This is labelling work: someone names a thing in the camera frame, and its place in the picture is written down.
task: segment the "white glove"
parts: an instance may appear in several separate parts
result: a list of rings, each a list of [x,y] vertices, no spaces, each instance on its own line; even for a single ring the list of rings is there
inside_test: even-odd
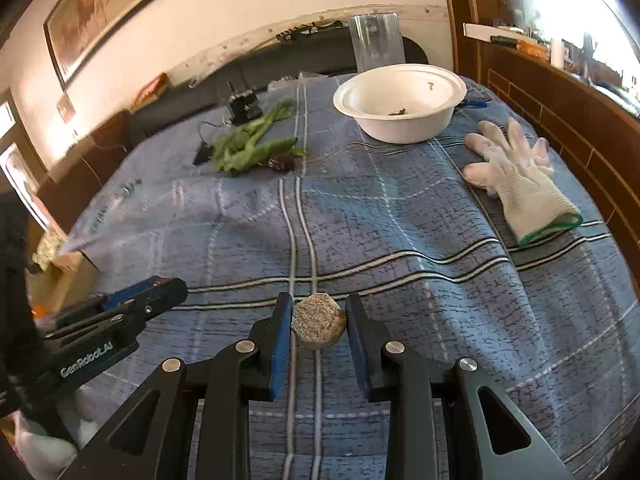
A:
[[[530,148],[513,118],[508,121],[509,142],[493,123],[481,121],[478,129],[484,136],[468,134],[465,145],[487,162],[469,164],[463,176],[490,196],[500,197],[504,216],[520,247],[582,223],[580,210],[552,181],[554,170],[546,139],[538,139]]]
[[[88,399],[81,390],[58,404],[58,413],[82,449],[98,431]],[[35,480],[56,480],[78,455],[76,446],[47,435],[41,425],[15,412],[15,447]]]

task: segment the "cardboard box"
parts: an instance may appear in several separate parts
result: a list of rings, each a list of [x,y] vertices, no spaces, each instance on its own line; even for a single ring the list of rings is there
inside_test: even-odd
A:
[[[48,314],[87,300],[100,271],[82,253],[67,253],[51,261],[47,270],[27,275],[31,307]]]

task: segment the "clear plastic container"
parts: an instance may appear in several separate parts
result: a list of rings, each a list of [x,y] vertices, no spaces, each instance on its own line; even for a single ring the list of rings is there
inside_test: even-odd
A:
[[[349,19],[358,72],[404,63],[398,15],[360,14]]]

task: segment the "white wall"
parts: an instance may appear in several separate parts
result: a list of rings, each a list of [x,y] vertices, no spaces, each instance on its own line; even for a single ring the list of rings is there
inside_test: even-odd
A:
[[[71,142],[70,128],[56,110],[62,90],[42,28],[56,1],[34,0],[0,52],[0,89],[11,87],[22,121],[47,167]],[[68,89],[77,113],[72,126],[79,135],[86,134],[127,107],[137,90],[158,73],[210,46],[303,14],[367,4],[446,6],[446,0],[154,0],[76,76]],[[450,68],[448,21],[417,23],[401,22],[403,33],[420,36],[417,41],[430,61]]]

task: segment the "green vegetable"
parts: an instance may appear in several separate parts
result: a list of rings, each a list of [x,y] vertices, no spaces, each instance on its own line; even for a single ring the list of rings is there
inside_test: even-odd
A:
[[[271,142],[258,144],[257,146],[248,146],[241,152],[231,155],[224,160],[221,166],[222,171],[242,173],[251,168],[267,162],[272,155],[288,153],[298,142],[297,137],[289,139],[277,139]]]
[[[294,147],[297,137],[272,140],[259,144],[273,123],[292,116],[293,100],[278,102],[263,117],[255,119],[228,134],[219,136],[210,145],[216,171],[242,173],[265,164],[273,155],[301,156]]]

